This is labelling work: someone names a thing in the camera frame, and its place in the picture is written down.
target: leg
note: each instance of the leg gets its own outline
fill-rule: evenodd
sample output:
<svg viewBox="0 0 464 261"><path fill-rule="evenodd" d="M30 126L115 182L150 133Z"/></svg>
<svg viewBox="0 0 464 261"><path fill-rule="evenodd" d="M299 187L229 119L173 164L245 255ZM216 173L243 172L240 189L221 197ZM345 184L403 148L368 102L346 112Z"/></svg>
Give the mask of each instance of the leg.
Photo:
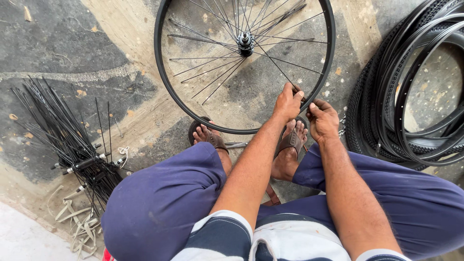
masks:
<svg viewBox="0 0 464 261"><path fill-rule="evenodd" d="M230 157L218 150L200 142L125 178L102 217L108 251L117 260L167 261L182 250L193 225L213 207L225 170L230 170Z"/></svg>
<svg viewBox="0 0 464 261"><path fill-rule="evenodd" d="M444 179L379 159L349 154L358 173L381 203L404 254L413 260L437 256L464 245L464 191ZM319 147L314 144L299 166L281 174L294 183L325 191ZM260 217L297 213L313 217L335 229L325 196L262 207Z"/></svg>

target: scissors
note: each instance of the scissors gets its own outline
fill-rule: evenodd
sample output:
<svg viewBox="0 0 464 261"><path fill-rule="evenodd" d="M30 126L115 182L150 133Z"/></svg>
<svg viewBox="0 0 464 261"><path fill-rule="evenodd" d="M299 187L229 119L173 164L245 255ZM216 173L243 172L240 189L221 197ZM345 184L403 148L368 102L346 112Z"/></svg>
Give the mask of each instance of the scissors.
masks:
<svg viewBox="0 0 464 261"><path fill-rule="evenodd" d="M246 147L248 145L248 142L226 142L226 148L240 148L240 147Z"/></svg>

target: sandal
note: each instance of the sandal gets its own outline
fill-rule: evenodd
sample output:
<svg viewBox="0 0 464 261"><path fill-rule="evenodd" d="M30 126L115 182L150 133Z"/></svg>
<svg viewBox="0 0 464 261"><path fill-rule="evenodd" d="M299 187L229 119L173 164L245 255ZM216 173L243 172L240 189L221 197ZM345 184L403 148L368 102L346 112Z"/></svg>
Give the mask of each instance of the sandal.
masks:
<svg viewBox="0 0 464 261"><path fill-rule="evenodd" d="M205 119L206 121L211 121L210 118L205 116L202 116L201 118ZM188 128L188 141L190 142L191 146L193 146L195 141L193 133L197 131L197 127L201 127L201 123L194 121ZM229 150L227 149L224 140L220 136L213 134L210 130L208 130L207 142L211 143L215 149L224 149L227 151L227 154L229 154Z"/></svg>
<svg viewBox="0 0 464 261"><path fill-rule="evenodd" d="M301 121L304 125L304 128L307 129L308 128L308 124L306 123L306 121L300 117L300 116L297 116L295 118L295 121ZM281 134L281 137L282 135L284 134L285 130L287 130L287 125L285 125L284 129L282 130L282 134ZM296 149L296 158L298 158L298 155L300 154L300 150L301 148L303 147L303 144L301 143L301 140L298 138L298 135L296 134L296 128L293 129L293 131L285 136L279 143L279 149L276 153L276 155L274 156L274 158L277 157L277 155L279 154L279 152L281 152L282 150L286 149L286 148L295 148Z"/></svg>

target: shirt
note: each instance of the shirt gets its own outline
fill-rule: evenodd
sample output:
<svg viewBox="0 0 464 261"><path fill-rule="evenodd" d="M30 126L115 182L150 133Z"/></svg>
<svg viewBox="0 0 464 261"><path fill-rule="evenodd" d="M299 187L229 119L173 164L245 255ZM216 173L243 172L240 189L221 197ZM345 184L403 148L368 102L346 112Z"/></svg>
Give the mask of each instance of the shirt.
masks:
<svg viewBox="0 0 464 261"><path fill-rule="evenodd" d="M195 223L172 261L351 261L338 236L317 220L296 214L268 216L251 229L241 215L220 210ZM372 249L356 261L411 261Z"/></svg>

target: foot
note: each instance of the foot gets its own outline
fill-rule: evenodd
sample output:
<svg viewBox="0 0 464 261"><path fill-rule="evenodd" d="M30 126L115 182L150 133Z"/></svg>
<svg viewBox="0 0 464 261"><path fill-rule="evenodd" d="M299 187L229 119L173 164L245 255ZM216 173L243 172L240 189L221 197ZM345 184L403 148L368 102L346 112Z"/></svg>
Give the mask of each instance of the foot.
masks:
<svg viewBox="0 0 464 261"><path fill-rule="evenodd" d="M202 124L201 127L197 127L196 131L193 133L193 137L195 139L193 144L195 145L198 142L207 141L208 131L212 132L213 134L217 136L220 136L219 131L213 130L211 128L207 128L206 126ZM222 167L224 168L226 175L229 175L229 172L232 169L232 160L231 160L231 157L229 156L229 153L227 153L225 149L220 149L220 148L217 148L216 151L219 154L219 158L221 159Z"/></svg>
<svg viewBox="0 0 464 261"><path fill-rule="evenodd" d="M282 138L289 135L293 129L295 129L298 138L301 140L301 144L304 144L308 140L308 137L306 137L308 129L304 128L304 124L301 121L292 120L287 123L287 129ZM297 157L298 154L295 148L281 150L272 163L271 177L291 182L299 165Z"/></svg>

